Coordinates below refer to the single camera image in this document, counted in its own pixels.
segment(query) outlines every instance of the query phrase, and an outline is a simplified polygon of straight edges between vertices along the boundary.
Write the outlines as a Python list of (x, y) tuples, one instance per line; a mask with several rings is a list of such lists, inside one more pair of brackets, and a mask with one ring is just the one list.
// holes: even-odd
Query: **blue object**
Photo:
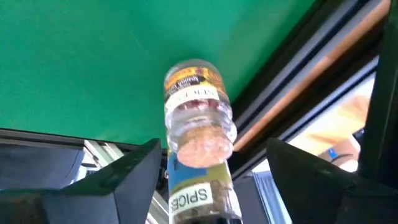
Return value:
[(170, 155), (169, 161), (167, 163), (167, 170), (169, 172), (169, 192), (186, 180), (207, 175), (206, 168), (196, 169), (183, 165), (178, 161), (177, 155), (175, 153), (171, 153)]
[(336, 153), (336, 151), (333, 148), (329, 148), (327, 150), (327, 154), (331, 157), (331, 159), (334, 159), (338, 156), (338, 154)]

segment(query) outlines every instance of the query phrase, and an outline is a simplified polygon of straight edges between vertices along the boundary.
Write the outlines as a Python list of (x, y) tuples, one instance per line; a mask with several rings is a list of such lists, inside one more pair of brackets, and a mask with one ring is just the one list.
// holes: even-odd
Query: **ground spice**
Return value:
[(178, 140), (178, 160), (189, 167), (211, 167), (231, 156), (233, 145), (220, 126), (190, 129)]

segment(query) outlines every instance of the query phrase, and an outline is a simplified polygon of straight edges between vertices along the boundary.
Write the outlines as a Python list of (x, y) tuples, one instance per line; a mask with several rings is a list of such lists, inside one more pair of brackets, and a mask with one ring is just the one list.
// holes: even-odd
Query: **yellow label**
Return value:
[(214, 86), (218, 91), (222, 92), (226, 96), (225, 87), (221, 77), (216, 72), (206, 67), (188, 67), (177, 71), (176, 73), (172, 74), (169, 80), (165, 83), (165, 90), (168, 91), (169, 88), (176, 84), (179, 80), (195, 75), (205, 79), (200, 82), (199, 85)]

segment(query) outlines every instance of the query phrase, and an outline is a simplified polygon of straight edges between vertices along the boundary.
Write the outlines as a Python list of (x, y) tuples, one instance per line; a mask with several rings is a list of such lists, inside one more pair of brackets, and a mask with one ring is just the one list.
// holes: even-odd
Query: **black frame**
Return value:
[(392, 1), (374, 82), (358, 174), (398, 189), (398, 4)]
[(380, 2), (317, 1), (233, 103), (238, 140)]
[[(345, 35), (359, 22), (359, 18), (366, 16), (374, 9), (380, 1), (358, 1), (355, 11), (351, 10), (351, 20), (346, 21), (349, 28), (341, 29), (338, 34)], [(234, 180), (237, 180), (266, 158), (266, 141), (268, 138), (279, 138), (283, 141), (289, 141), (306, 128), (321, 113), (331, 108), (347, 92), (356, 88), (360, 83), (374, 75), (377, 66), (377, 54), (382, 39), (382, 28), (384, 20), (377, 24), (370, 32), (362, 37), (355, 45), (345, 52), (330, 68), (320, 75), (298, 98), (288, 105), (288, 107), (278, 114), (265, 130), (260, 131), (256, 137), (250, 140), (240, 151), (234, 152), (229, 159), (229, 168)], [(335, 46), (337, 43), (331, 43), (328, 46)], [(329, 47), (321, 50), (319, 55), (326, 55), (332, 49)], [(306, 70), (299, 70), (296, 74), (304, 74)], [(284, 91), (279, 91), (280, 98), (293, 87), (293, 81), (288, 79), (288, 85), (283, 86)], [(262, 113), (256, 114), (257, 118), (271, 109), (280, 98), (273, 98), (273, 103), (266, 104)]]
[(147, 177), (155, 177), (162, 151), (152, 139), (63, 189), (2, 190), (0, 222), (144, 223), (157, 182)]
[[(105, 143), (105, 141), (98, 141), (95, 139), (87, 140), (94, 140), (98, 143)], [(82, 138), (0, 128), (0, 144), (17, 144), (32, 147), (83, 150), (83, 147), (85, 145), (84, 141), (85, 139)], [(116, 142), (110, 143), (117, 145), (122, 152), (131, 152), (139, 147), (138, 145), (133, 144), (123, 144)]]

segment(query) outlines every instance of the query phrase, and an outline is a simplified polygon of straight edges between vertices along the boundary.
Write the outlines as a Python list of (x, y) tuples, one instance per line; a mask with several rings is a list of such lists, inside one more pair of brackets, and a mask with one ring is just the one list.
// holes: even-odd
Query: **bottle label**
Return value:
[(219, 100), (217, 89), (213, 86), (195, 85), (186, 87), (170, 96), (164, 105), (165, 113), (173, 111), (179, 105), (196, 99)]
[(183, 165), (178, 161), (177, 155), (169, 150), (169, 160), (167, 163), (167, 172), (169, 173), (169, 193), (173, 195), (185, 187), (195, 185), (200, 182), (209, 182), (211, 180), (221, 180), (231, 182), (226, 162), (209, 168), (192, 168)]
[[(169, 217), (198, 207), (214, 203), (210, 182), (219, 180), (231, 183), (228, 164), (196, 169), (183, 165), (177, 159), (176, 153), (168, 150), (167, 172), (169, 173)], [(235, 214), (241, 215), (238, 199), (234, 192), (229, 193), (230, 203)]]
[[(190, 86), (212, 86), (219, 94), (228, 99), (220, 75), (206, 67), (183, 68), (172, 74), (165, 83), (165, 102), (180, 90)], [(207, 95), (198, 95), (196, 99), (206, 99)]]
[(213, 203), (210, 183), (196, 184), (180, 190), (169, 198), (169, 216), (197, 206)]

